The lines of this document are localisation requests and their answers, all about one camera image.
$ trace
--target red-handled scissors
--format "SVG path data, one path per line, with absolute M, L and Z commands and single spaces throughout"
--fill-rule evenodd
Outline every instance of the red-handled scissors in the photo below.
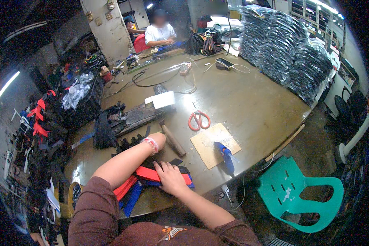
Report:
M 193 103 L 194 105 L 194 112 L 190 115 L 190 118 L 188 119 L 188 126 L 190 127 L 190 129 L 192 131 L 199 131 L 201 128 L 202 129 L 207 129 L 209 128 L 209 126 L 211 125 L 211 119 L 209 118 L 209 116 L 199 110 L 197 110 L 197 107 L 195 106 L 195 104 Z M 203 126 L 202 125 L 202 119 L 201 119 L 201 116 L 204 116 L 205 118 L 207 118 L 208 120 L 208 125 L 207 126 Z M 194 128 L 191 126 L 191 120 L 194 118 L 194 120 L 196 121 L 197 123 L 197 128 Z

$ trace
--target red chair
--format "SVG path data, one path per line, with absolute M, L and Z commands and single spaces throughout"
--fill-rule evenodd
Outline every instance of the red chair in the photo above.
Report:
M 134 49 L 135 49 L 136 53 L 141 52 L 141 51 L 146 50 L 146 49 L 149 49 L 149 48 L 150 48 L 150 46 L 147 46 L 145 44 L 145 34 L 141 34 L 135 39 Z

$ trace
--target person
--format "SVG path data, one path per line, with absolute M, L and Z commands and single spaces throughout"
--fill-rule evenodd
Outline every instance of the person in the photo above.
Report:
M 118 235 L 119 208 L 113 190 L 141 163 L 163 148 L 165 135 L 154 133 L 100 166 L 78 198 L 69 225 L 69 245 L 261 245 L 247 225 L 186 185 L 179 168 L 154 162 L 160 187 L 184 203 L 209 230 L 167 227 L 152 222 L 132 224 Z
M 157 9 L 153 13 L 153 24 L 146 28 L 145 44 L 147 46 L 170 45 L 176 39 L 176 33 L 169 22 L 167 13 Z
M 130 38 L 131 38 L 131 41 L 133 42 L 134 44 L 134 41 L 135 39 L 141 35 L 141 34 L 145 34 L 146 30 L 137 30 L 137 29 L 134 29 L 133 28 L 133 24 L 135 22 L 133 21 L 132 18 L 130 17 L 125 17 L 124 18 L 124 24 L 126 25 L 127 27 L 127 31 L 129 32 L 129 35 L 130 35 Z

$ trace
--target table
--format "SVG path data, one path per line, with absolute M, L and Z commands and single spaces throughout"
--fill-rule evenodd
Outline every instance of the table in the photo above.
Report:
M 168 67 L 184 61 L 188 55 L 179 55 L 166 61 L 150 65 L 146 76 L 158 73 Z M 196 60 L 202 56 L 191 56 Z M 224 57 L 234 64 L 240 64 L 250 68 L 251 73 L 245 74 L 235 70 L 217 70 L 211 67 L 203 74 L 209 66 L 206 63 L 214 63 L 216 58 Z M 240 163 L 235 164 L 235 175 L 239 175 L 254 166 L 261 159 L 270 155 L 277 149 L 305 120 L 311 112 L 299 97 L 292 94 L 286 88 L 271 81 L 261 74 L 256 67 L 251 66 L 240 57 L 223 54 L 210 56 L 197 61 L 197 66 L 193 65 L 197 91 L 190 95 L 175 94 L 176 112 L 165 116 L 165 123 L 175 135 L 176 139 L 187 150 L 187 155 L 182 159 L 191 172 L 193 182 L 198 194 L 215 189 L 231 179 L 220 165 L 208 170 L 202 162 L 199 154 L 192 145 L 190 138 L 197 132 L 191 131 L 187 126 L 188 118 L 191 114 L 192 101 L 197 108 L 211 118 L 211 126 L 219 122 L 227 128 L 242 150 L 235 154 Z M 147 80 L 140 81 L 141 85 L 158 83 L 172 77 L 177 71 L 166 71 L 158 73 Z M 105 94 L 110 94 L 122 88 L 136 74 L 117 76 L 119 84 L 110 83 L 105 86 Z M 175 76 L 169 82 L 164 83 L 168 90 L 191 91 L 193 76 L 191 71 L 184 78 L 180 75 Z M 103 99 L 102 108 L 116 105 L 117 101 L 126 104 L 126 109 L 141 104 L 145 98 L 153 96 L 153 87 L 140 88 L 131 86 L 113 96 Z M 160 131 L 158 121 L 149 124 L 151 133 Z M 93 122 L 87 124 L 77 132 L 75 141 L 93 129 Z M 138 133 L 144 135 L 146 126 L 123 137 L 130 139 Z M 115 153 L 114 148 L 96 150 L 93 148 L 92 140 L 88 140 L 78 147 L 77 154 L 66 166 L 65 174 L 69 180 L 77 181 L 86 185 L 94 171 L 105 161 L 111 158 L 111 153 Z M 178 158 L 169 146 L 166 146 L 158 159 L 170 161 Z M 131 216 L 158 211 L 177 202 L 176 199 L 165 194 L 157 187 L 147 187 L 143 190 Z

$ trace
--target brown shirt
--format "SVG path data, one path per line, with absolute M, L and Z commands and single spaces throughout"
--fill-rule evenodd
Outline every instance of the brown shirt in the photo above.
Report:
M 72 245 L 251 245 L 256 235 L 241 220 L 216 227 L 213 232 L 192 226 L 166 227 L 151 222 L 130 225 L 118 235 L 119 205 L 110 184 L 92 177 L 79 196 L 69 225 Z

